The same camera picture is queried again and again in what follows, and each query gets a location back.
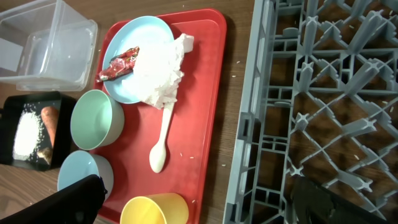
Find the red snack wrapper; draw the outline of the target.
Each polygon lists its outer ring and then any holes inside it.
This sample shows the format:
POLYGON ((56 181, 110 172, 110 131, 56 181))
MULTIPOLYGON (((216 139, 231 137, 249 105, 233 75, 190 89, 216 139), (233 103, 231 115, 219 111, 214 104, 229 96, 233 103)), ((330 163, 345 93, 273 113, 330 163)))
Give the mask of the red snack wrapper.
POLYGON ((108 68, 99 72, 96 82, 100 83, 115 80, 131 73, 135 66, 139 51, 140 48, 138 46, 133 47, 113 58, 108 68))

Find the mint green bowl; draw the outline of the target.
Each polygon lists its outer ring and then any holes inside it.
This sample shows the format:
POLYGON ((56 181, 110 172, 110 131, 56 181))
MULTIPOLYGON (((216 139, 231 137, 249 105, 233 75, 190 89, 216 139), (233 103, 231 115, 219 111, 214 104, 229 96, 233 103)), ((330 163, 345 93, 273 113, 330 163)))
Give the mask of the mint green bowl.
POLYGON ((70 131, 74 143, 90 151, 115 142, 124 122, 124 111, 117 101, 101 90, 90 90, 73 109, 70 131))

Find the yellow plastic cup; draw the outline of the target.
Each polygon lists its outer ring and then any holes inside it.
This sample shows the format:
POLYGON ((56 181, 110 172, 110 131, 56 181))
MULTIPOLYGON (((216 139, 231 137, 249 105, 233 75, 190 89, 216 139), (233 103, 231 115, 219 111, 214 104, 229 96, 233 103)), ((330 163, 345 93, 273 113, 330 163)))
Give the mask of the yellow plastic cup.
POLYGON ((125 204, 120 224, 186 224, 188 205, 176 193, 138 196, 125 204))

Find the white plastic spoon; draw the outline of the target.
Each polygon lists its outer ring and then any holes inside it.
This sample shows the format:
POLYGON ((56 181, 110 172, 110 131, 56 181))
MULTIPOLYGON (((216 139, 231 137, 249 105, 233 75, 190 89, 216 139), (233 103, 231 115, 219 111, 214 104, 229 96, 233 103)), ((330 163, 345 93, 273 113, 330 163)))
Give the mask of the white plastic spoon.
POLYGON ((175 103, 166 103, 162 113, 162 124, 159 134, 159 139, 149 153, 150 168, 155 173, 160 173, 165 164, 166 158, 166 138, 169 131, 170 121, 175 103))

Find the white rice pile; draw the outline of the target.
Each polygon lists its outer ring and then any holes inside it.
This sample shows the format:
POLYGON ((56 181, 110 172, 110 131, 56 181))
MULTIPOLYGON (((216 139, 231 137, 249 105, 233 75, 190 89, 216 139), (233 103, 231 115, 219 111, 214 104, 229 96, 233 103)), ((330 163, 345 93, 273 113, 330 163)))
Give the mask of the white rice pile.
POLYGON ((44 139, 43 122, 34 103, 25 103, 14 137, 13 158, 29 161, 44 139))

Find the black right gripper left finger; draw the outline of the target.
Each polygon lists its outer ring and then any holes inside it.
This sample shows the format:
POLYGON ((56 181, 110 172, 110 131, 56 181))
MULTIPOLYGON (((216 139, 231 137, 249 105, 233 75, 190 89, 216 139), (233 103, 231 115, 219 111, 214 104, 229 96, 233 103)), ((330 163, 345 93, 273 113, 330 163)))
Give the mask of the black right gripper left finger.
POLYGON ((108 193, 103 179, 91 174, 57 193, 1 220, 3 224, 92 224, 108 193))

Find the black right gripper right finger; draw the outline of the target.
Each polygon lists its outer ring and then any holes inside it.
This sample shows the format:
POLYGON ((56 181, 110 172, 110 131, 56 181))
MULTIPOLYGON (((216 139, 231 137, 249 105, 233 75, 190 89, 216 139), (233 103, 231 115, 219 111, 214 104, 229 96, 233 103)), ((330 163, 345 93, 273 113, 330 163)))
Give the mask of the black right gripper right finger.
POLYGON ((306 177, 296 178, 292 203, 299 223, 388 224, 306 177))

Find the orange carrot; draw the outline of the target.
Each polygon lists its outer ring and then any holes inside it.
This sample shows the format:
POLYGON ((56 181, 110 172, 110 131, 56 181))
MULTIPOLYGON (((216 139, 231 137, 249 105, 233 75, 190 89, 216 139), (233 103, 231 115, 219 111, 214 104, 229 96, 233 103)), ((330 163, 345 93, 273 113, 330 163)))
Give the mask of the orange carrot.
POLYGON ((59 110, 54 106, 46 106, 41 111, 41 117, 49 134, 51 145, 54 146, 59 110))

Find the light blue bowl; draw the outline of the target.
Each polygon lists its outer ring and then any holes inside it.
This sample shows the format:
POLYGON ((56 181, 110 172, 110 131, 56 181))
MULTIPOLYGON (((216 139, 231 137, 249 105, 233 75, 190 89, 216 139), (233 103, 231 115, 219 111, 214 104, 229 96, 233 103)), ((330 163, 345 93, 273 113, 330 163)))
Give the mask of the light blue bowl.
POLYGON ((107 159, 88 151, 75 151, 64 160, 58 174, 57 190, 60 191, 91 174, 102 178, 107 190, 107 200, 114 185, 113 169, 107 159))

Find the brown food scrap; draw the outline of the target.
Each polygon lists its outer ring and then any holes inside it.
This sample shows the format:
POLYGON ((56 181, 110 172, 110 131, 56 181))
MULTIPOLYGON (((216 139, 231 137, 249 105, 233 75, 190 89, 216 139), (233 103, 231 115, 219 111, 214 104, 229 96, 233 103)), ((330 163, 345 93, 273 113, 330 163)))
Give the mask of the brown food scrap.
POLYGON ((46 147, 44 149, 38 150, 37 151, 37 156, 39 158, 42 158, 46 161, 48 165, 52 163, 52 157, 53 157, 53 148, 52 147, 46 147))

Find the white napkin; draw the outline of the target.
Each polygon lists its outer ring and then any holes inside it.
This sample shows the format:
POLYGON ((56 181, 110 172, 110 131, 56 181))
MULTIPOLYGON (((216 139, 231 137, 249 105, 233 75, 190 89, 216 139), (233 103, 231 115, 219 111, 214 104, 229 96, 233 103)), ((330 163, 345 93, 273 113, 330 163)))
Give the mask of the white napkin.
POLYGON ((122 87, 140 102, 158 110, 177 101, 177 89, 184 77, 181 71, 186 53, 193 50, 194 36, 181 34, 168 43, 145 45, 140 49, 132 77, 122 87))

